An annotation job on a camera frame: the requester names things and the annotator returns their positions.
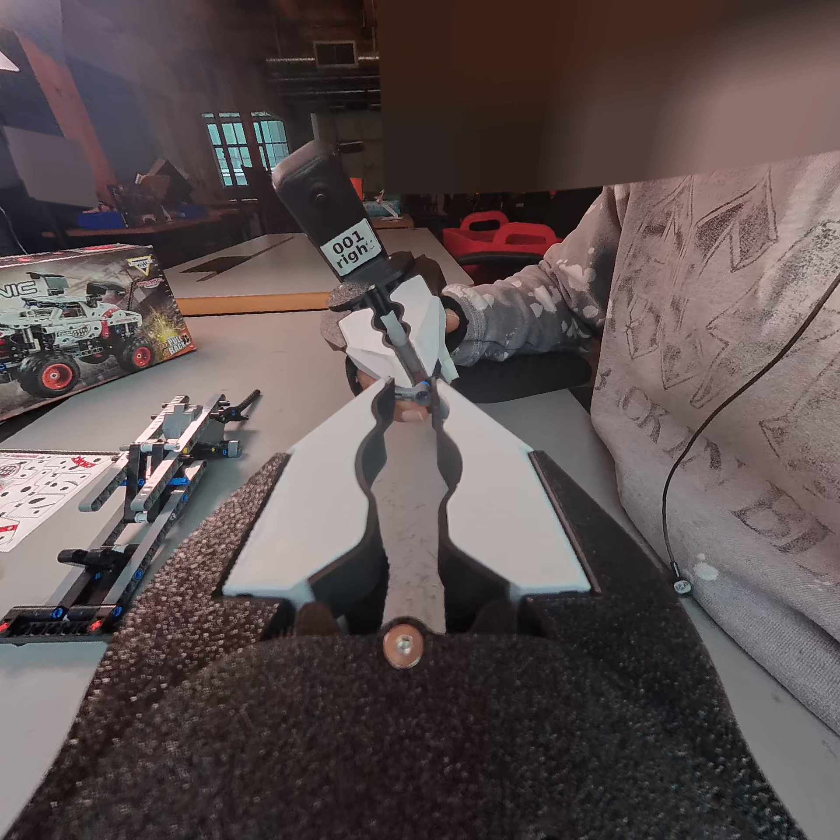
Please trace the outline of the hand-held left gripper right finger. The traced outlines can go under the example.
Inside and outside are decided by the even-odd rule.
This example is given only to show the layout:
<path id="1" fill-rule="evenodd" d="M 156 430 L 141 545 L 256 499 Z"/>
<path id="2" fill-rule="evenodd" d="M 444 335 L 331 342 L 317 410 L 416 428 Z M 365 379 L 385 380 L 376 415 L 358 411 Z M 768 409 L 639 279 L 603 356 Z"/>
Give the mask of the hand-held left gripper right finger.
<path id="1" fill-rule="evenodd" d="M 435 395 L 444 550 L 510 598 L 590 592 L 533 449 L 451 385 L 439 381 Z"/>

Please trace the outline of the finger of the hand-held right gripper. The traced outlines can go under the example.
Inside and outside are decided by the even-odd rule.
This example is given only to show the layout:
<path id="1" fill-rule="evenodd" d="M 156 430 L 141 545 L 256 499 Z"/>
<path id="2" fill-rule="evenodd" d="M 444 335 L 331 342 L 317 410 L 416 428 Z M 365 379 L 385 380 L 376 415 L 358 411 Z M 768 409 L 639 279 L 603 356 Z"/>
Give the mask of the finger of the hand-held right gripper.
<path id="1" fill-rule="evenodd" d="M 387 335 L 414 385 L 432 377 L 452 384 L 458 378 L 446 347 L 446 311 L 422 276 L 404 280 L 390 293 Z"/>
<path id="2" fill-rule="evenodd" d="M 369 308 L 353 312 L 327 310 L 322 316 L 324 336 L 343 350 L 356 366 L 375 379 L 393 378 L 402 388 L 427 381 L 424 360 L 413 342 L 423 334 L 426 305 L 403 305 L 402 325 L 406 343 L 391 346 L 390 336 L 373 325 L 375 313 Z"/>

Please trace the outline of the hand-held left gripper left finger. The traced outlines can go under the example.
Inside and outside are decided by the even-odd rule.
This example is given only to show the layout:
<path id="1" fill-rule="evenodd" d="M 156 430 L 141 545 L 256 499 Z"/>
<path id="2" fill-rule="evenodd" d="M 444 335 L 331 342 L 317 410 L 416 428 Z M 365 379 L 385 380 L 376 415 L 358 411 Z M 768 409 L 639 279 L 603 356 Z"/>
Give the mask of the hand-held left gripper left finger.
<path id="1" fill-rule="evenodd" d="M 294 444 L 224 595 L 362 602 L 385 555 L 372 483 L 385 463 L 392 381 L 379 381 Z"/>

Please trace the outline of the grey toy brick chassis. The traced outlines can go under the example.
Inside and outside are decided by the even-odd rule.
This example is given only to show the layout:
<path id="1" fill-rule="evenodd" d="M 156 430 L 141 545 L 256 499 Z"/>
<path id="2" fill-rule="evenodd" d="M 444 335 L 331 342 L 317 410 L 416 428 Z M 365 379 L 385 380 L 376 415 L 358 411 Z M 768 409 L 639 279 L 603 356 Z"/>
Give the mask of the grey toy brick chassis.
<path id="1" fill-rule="evenodd" d="M 187 395 L 164 404 L 139 437 L 112 454 L 78 503 L 79 512 L 93 513 L 117 495 L 120 507 L 89 546 L 58 552 L 57 562 L 75 573 L 51 602 L 7 611 L 2 644 L 109 641 L 208 464 L 241 455 L 226 427 L 247 421 L 247 409 L 260 397 L 256 389 L 239 403 L 215 394 L 203 405 Z"/>

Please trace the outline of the grey desk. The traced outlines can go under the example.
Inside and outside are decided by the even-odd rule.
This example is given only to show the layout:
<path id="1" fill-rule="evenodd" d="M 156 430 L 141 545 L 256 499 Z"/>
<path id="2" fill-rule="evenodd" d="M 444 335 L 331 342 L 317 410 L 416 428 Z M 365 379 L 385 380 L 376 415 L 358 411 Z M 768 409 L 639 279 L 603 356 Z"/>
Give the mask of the grey desk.
<path id="1" fill-rule="evenodd" d="M 343 357 L 322 341 L 320 314 L 189 318 L 197 351 L 74 395 L 2 426 L 6 448 L 114 450 L 134 440 L 177 395 L 203 403 L 222 392 L 261 399 L 234 434 L 240 458 L 210 465 L 182 520 L 163 544 L 164 562 L 212 511 L 273 454 L 284 452 L 351 398 Z M 589 415 L 567 392 L 483 406 L 528 445 L 545 451 L 625 530 L 639 534 L 618 500 L 613 460 Z M 445 484 L 434 432 L 391 426 L 387 464 L 374 484 L 385 546 L 393 551 L 385 617 L 414 615 L 444 628 L 434 559 Z M 838 736 L 732 642 L 693 602 L 686 605 L 762 772 L 809 838 L 838 838 Z M 42 781 L 106 649 L 103 643 L 2 646 L 2 834 Z"/>

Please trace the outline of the grey table with wooden edge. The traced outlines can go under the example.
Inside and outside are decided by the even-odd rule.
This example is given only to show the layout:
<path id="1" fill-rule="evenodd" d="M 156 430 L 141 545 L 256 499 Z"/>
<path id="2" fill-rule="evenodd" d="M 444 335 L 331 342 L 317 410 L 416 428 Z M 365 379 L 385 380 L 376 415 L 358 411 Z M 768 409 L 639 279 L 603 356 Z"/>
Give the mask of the grey table with wooden edge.
<path id="1" fill-rule="evenodd" d="M 303 234 L 268 234 L 164 269 L 184 314 L 325 309 L 338 285 Z"/>

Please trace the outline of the white sticker sheet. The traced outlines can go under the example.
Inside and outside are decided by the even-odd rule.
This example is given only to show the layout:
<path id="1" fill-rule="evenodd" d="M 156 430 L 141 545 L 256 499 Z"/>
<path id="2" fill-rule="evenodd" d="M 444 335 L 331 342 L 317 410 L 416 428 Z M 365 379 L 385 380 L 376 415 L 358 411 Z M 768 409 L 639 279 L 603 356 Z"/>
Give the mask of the white sticker sheet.
<path id="1" fill-rule="evenodd" d="M 116 459 L 114 453 L 4 450 L 1 552 L 10 552 Z"/>

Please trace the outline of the toy truck cardboard box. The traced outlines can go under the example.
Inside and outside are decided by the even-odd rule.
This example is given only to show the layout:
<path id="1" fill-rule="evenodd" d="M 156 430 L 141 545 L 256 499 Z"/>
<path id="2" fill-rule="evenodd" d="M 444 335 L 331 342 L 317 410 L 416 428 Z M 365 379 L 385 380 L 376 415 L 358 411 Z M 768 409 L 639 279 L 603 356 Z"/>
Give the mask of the toy truck cardboard box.
<path id="1" fill-rule="evenodd" d="M 195 350 L 150 246 L 1 259 L 1 419 Z"/>

